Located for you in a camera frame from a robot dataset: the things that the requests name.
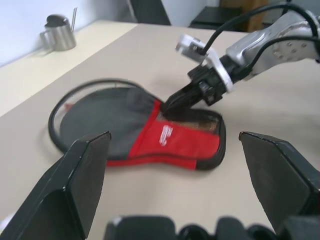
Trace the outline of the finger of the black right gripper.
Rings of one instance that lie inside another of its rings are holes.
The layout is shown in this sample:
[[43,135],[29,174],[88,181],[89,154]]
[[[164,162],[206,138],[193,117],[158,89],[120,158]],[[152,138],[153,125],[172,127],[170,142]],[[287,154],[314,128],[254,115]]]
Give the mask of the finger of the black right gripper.
[[189,83],[179,91],[171,95],[166,102],[163,103],[164,111],[175,111],[189,109],[201,101],[201,92],[199,88]]
[[164,116],[170,116],[190,109],[202,100],[200,94],[173,94],[164,103]]

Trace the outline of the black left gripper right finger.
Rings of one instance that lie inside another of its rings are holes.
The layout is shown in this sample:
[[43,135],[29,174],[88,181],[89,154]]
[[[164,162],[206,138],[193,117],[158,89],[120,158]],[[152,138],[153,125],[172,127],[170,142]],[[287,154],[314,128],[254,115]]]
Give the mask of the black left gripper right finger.
[[252,186],[276,233],[293,216],[320,215],[320,171],[288,141],[239,134]]

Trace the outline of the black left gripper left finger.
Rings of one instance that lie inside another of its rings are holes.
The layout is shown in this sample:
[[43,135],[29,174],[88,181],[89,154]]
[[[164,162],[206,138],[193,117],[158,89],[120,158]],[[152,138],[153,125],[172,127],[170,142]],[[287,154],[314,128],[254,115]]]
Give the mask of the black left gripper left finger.
[[0,240],[86,240],[100,201],[111,133],[85,136],[39,179]]

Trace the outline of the black red paddle case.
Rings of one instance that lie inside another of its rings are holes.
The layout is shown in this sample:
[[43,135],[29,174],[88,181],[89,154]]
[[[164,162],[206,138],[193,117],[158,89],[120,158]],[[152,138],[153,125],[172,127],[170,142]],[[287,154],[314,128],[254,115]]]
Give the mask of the black red paddle case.
[[62,153],[82,136],[111,132],[107,166],[161,163],[211,171],[226,153],[222,115],[187,109],[165,115],[163,102],[140,85],[121,78],[83,83],[52,109],[48,133]]

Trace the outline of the black low table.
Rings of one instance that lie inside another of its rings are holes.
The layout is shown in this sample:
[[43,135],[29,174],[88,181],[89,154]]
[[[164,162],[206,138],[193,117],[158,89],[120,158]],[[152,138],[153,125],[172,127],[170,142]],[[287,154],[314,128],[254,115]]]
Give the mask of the black low table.
[[196,17],[192,20],[189,28],[217,30],[227,21],[242,14],[241,8],[231,7],[205,7]]

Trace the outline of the black office chair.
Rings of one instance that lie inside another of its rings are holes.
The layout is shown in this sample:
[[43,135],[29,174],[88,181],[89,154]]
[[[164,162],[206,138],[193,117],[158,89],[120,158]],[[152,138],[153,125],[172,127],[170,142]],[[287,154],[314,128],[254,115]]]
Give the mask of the black office chair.
[[127,0],[129,12],[139,24],[170,26],[162,0]]

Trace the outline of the silver metal watering can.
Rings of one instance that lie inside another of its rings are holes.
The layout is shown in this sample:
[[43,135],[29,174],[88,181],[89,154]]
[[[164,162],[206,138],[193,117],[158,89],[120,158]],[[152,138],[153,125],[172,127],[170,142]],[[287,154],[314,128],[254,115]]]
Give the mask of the silver metal watering can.
[[46,18],[45,30],[39,34],[45,49],[50,52],[62,52],[77,46],[74,36],[77,10],[77,7],[73,9],[71,22],[61,14],[51,14]]

